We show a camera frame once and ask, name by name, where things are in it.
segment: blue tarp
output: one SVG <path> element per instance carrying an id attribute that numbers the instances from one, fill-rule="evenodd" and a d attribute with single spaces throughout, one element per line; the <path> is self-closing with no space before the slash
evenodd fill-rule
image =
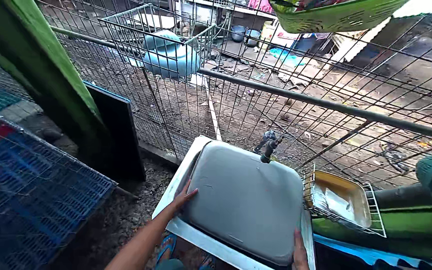
<path id="1" fill-rule="evenodd" d="M 314 234 L 313 238 L 315 242 L 321 243 L 325 246 L 345 252 L 347 254 L 357 256 L 369 265 L 374 265 L 377 260 L 383 260 L 391 266 L 398 266 L 398 262 L 400 260 L 403 260 L 415 268 L 418 268 L 419 264 L 422 261 L 432 266 L 432 262 L 428 262 L 425 260 L 420 260 L 420 259 L 411 258 L 408 256 L 393 254 L 384 251 L 379 251 L 376 249 L 367 248 L 367 247 L 363 247 L 363 246 L 359 246 L 347 242 L 341 242 L 330 238 L 326 238 L 318 234 Z"/>
<path id="2" fill-rule="evenodd" d="M 269 50 L 269 53 L 275 58 L 281 60 L 283 64 L 291 67 L 306 65 L 306 62 L 303 61 L 303 57 L 291 54 L 288 55 L 288 51 L 281 48 L 272 48 L 271 50 Z"/>

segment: dish rack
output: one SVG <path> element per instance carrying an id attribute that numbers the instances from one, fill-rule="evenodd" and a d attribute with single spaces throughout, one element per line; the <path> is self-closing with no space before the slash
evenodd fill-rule
<path id="1" fill-rule="evenodd" d="M 338 179 L 342 183 L 344 181 L 346 187 L 339 189 L 340 191 L 344 188 L 349 187 L 352 194 L 359 193 L 358 188 L 360 190 L 360 200 L 355 207 L 355 217 L 356 212 L 359 212 L 359 222 L 351 221 L 347 218 L 344 218 L 336 213 L 328 211 L 327 209 L 323 209 L 315 204 L 315 186 L 318 185 L 317 182 L 324 180 L 317 179 L 317 175 L 330 176 L 334 179 Z M 378 203 L 376 201 L 375 193 L 373 191 L 373 187 L 370 183 L 366 184 L 358 184 L 354 181 L 342 178 L 340 176 L 330 174 L 321 170 L 316 170 L 316 166 L 313 166 L 313 169 L 310 173 L 305 174 L 303 180 L 303 198 L 305 200 L 304 207 L 309 210 L 311 214 L 316 215 L 317 217 L 329 219 L 333 222 L 344 225 L 345 227 L 357 230 L 359 232 L 367 233 L 367 234 L 375 234 L 386 238 L 386 230 L 383 224 L 383 220 L 381 218 L 381 212 L 378 207 Z"/>

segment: green bucket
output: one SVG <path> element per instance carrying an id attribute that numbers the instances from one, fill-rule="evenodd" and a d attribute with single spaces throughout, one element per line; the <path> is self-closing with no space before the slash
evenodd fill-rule
<path id="1" fill-rule="evenodd" d="M 333 33 L 371 29 L 409 0 L 351 0 L 320 8 L 296 11 L 298 0 L 281 5 L 270 0 L 281 27 L 288 33 Z"/>

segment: green wooden post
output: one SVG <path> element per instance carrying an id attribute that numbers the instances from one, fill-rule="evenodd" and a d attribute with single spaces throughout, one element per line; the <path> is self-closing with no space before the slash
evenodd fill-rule
<path id="1" fill-rule="evenodd" d="M 32 0 L 0 0 L 0 66 L 104 173 L 112 140 L 66 50 Z"/>

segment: blue cloth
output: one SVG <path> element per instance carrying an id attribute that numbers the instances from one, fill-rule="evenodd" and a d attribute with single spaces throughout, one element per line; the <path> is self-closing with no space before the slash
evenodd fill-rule
<path id="1" fill-rule="evenodd" d="M 367 248 L 347 242 L 341 242 L 333 239 L 326 238 L 321 235 L 314 234 L 313 238 L 316 242 L 321 243 L 330 248 L 345 252 L 347 254 L 351 254 L 361 258 L 364 262 L 369 265 L 374 265 L 377 260 L 383 260 L 387 262 L 391 266 L 397 266 L 399 260 L 403 260 L 410 264 L 412 267 L 418 268 L 420 262 L 422 260 L 407 257 L 404 255 L 393 254 L 389 252 L 379 251 L 372 248 Z"/>
<path id="2" fill-rule="evenodd" d="M 178 259 L 161 260 L 154 270 L 186 270 L 183 262 Z M 208 266 L 201 266 L 199 270 L 213 270 L 213 268 Z"/>
<path id="3" fill-rule="evenodd" d="M 283 64 L 288 66 L 297 67 L 306 65 L 306 63 L 303 61 L 303 57 L 291 54 L 288 55 L 289 52 L 281 48 L 272 48 L 271 50 L 269 50 L 269 53 L 275 58 L 281 60 Z"/>

